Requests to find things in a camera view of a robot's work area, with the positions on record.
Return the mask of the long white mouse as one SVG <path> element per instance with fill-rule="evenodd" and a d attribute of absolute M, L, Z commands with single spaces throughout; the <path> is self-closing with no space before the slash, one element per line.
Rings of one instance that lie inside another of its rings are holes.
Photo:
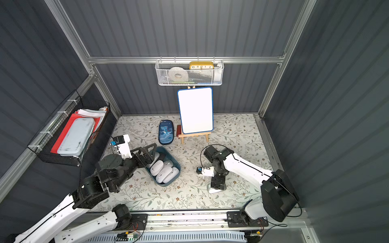
<path fill-rule="evenodd" d="M 167 175 L 167 177 L 163 180 L 164 184 L 168 184 L 170 181 L 172 181 L 178 174 L 179 170 L 176 167 L 172 167 L 171 173 Z"/>

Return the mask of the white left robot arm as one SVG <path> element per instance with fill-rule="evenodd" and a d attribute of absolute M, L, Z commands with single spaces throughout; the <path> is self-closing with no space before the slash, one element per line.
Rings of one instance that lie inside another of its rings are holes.
<path fill-rule="evenodd" d="M 155 143 L 133 149 L 130 156 L 109 155 L 96 164 L 96 172 L 83 179 L 73 193 L 49 212 L 38 223 L 20 234 L 11 234 L 7 243 L 82 243 L 94 236 L 112 230 L 144 229 L 147 217 L 132 216 L 125 204 L 116 205 L 111 211 L 77 227 L 68 226 L 87 213 L 111 193 L 118 193 L 121 186 L 139 168 L 155 159 Z"/>

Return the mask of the teal plastic storage box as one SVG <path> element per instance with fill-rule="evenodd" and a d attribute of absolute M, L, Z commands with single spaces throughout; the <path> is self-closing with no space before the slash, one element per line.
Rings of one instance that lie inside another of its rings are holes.
<path fill-rule="evenodd" d="M 161 161 L 167 161 L 167 160 L 171 160 L 174 164 L 174 167 L 176 167 L 180 172 L 181 172 L 181 165 L 178 163 L 178 161 L 164 148 L 164 147 L 157 147 L 156 149 L 156 152 L 159 152 L 160 153 L 160 157 L 158 160 L 161 160 Z M 159 184 L 156 182 L 156 179 L 154 176 L 151 175 L 150 173 L 150 168 L 148 167 L 148 165 L 146 166 L 146 171 L 148 172 L 148 174 L 151 176 L 151 178 L 154 180 L 154 182 L 159 185 L 159 186 L 162 186 L 162 187 L 167 187 L 169 186 L 170 184 L 172 184 L 172 182 L 174 182 L 180 175 L 180 172 L 179 174 L 172 180 L 170 181 L 168 184 Z"/>

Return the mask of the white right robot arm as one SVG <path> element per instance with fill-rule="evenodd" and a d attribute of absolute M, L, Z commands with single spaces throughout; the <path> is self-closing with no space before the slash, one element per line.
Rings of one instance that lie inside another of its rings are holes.
<path fill-rule="evenodd" d="M 261 168 L 236 154 L 233 150 L 223 147 L 217 150 L 209 145 L 201 151 L 201 155 L 212 164 L 210 167 L 198 167 L 197 173 L 211 178 L 208 185 L 209 193 L 226 190 L 226 176 L 236 174 L 247 180 L 261 191 L 260 200 L 249 200 L 240 210 L 241 222 L 248 224 L 251 220 L 270 217 L 277 222 L 290 217 L 289 213 L 295 205 L 299 205 L 299 197 L 287 174 Z"/>

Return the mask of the white mouse with dongle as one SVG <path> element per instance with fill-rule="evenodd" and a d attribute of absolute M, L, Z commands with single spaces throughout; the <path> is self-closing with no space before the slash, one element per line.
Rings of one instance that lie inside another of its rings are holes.
<path fill-rule="evenodd" d="M 165 178 L 172 172 L 171 166 L 164 166 L 162 170 L 158 173 L 158 175 L 155 177 L 156 182 L 159 184 L 162 184 Z"/>

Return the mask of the silver mouse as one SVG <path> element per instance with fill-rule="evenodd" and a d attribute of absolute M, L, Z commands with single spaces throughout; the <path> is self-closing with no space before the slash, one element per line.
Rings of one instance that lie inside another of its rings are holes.
<path fill-rule="evenodd" d="M 208 191 L 210 194 L 214 194 L 214 193 L 218 193 L 218 192 L 225 191 L 225 189 L 216 189 L 216 188 L 211 187 L 211 184 L 208 184 L 208 185 L 207 185 L 207 191 Z"/>
<path fill-rule="evenodd" d="M 148 167 L 151 168 L 154 165 L 154 163 L 159 159 L 159 157 L 160 157 L 160 153 L 159 152 L 155 152 L 154 160 L 153 160 L 153 162 L 151 164 L 148 165 Z"/>

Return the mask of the white mouse with label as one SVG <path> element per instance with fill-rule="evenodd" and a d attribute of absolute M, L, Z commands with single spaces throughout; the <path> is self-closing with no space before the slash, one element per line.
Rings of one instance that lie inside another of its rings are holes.
<path fill-rule="evenodd" d="M 164 161 L 164 167 L 174 167 L 174 164 L 171 160 Z"/>

